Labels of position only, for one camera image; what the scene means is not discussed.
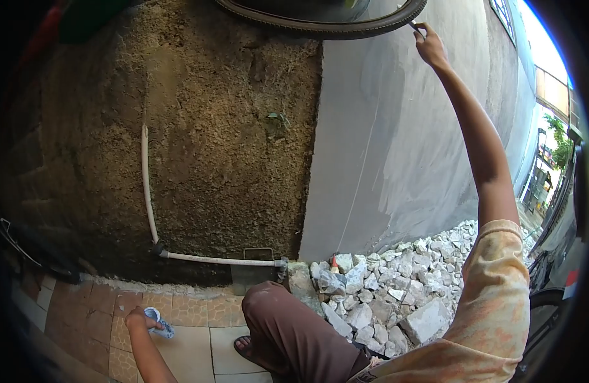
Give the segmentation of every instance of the sky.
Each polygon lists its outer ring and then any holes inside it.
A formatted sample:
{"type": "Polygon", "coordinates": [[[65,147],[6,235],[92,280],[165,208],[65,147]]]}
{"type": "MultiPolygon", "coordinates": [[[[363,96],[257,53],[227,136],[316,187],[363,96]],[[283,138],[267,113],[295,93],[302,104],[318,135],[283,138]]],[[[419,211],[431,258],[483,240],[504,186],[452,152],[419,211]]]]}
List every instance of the sky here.
{"type": "Polygon", "coordinates": [[[533,61],[537,66],[566,83],[568,78],[565,65],[550,36],[524,0],[518,0],[518,7],[522,13],[528,41],[530,41],[533,61]]]}

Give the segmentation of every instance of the foot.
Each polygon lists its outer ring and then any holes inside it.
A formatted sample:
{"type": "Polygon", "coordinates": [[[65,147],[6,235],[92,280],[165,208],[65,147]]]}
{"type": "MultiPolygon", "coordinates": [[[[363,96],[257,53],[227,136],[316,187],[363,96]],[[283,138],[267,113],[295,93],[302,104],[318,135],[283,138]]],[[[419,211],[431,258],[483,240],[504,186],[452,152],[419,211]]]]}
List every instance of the foot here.
{"type": "Polygon", "coordinates": [[[235,341],[235,347],[239,351],[239,354],[249,360],[254,364],[258,364],[260,367],[264,368],[270,372],[277,372],[277,369],[271,366],[269,363],[264,361],[262,358],[253,355],[253,346],[252,346],[252,339],[249,336],[242,336],[237,341],[235,341]]]}

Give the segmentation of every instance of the orange shirt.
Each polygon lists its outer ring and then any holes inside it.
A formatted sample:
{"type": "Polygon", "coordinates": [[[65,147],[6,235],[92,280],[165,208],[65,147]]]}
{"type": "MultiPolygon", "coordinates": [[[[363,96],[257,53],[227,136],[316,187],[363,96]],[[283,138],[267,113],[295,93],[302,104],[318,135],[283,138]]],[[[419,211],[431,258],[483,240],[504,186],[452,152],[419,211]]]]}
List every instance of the orange shirt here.
{"type": "Polygon", "coordinates": [[[371,369],[349,383],[507,382],[528,337],[528,269],[520,227],[484,225],[462,269],[465,287],[443,338],[371,369]]]}

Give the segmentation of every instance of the small plant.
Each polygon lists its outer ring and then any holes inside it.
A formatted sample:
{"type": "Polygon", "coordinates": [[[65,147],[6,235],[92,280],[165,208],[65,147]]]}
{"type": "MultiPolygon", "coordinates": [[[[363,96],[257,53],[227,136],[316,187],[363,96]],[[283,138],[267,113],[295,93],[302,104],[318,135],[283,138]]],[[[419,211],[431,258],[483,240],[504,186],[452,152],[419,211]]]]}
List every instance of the small plant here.
{"type": "Polygon", "coordinates": [[[268,114],[267,118],[275,118],[275,119],[280,120],[280,122],[284,128],[290,127],[290,120],[288,119],[288,117],[286,117],[286,115],[284,113],[275,113],[273,111],[268,114]]]}

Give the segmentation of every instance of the white pvc pipe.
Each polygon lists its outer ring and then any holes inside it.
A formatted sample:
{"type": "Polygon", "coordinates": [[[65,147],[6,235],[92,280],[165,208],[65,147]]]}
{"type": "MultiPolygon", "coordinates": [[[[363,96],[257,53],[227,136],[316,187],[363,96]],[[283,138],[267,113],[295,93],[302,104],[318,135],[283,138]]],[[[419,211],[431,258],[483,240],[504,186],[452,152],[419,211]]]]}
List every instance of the white pvc pipe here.
{"type": "Polygon", "coordinates": [[[282,260],[251,260],[251,259],[228,259],[228,258],[213,258],[213,257],[199,257],[189,256],[187,254],[177,254],[163,250],[160,254],[163,258],[175,258],[183,260],[191,260],[193,262],[206,262],[208,264],[222,264],[222,265],[241,265],[241,266],[285,266],[285,261],[282,260]]]}
{"type": "Polygon", "coordinates": [[[154,210],[152,209],[152,196],[150,195],[150,171],[147,164],[147,126],[141,127],[141,172],[143,174],[143,195],[145,197],[145,208],[147,209],[147,219],[150,222],[150,231],[152,232],[152,241],[158,243],[158,232],[156,231],[156,221],[154,221],[154,210]]]}

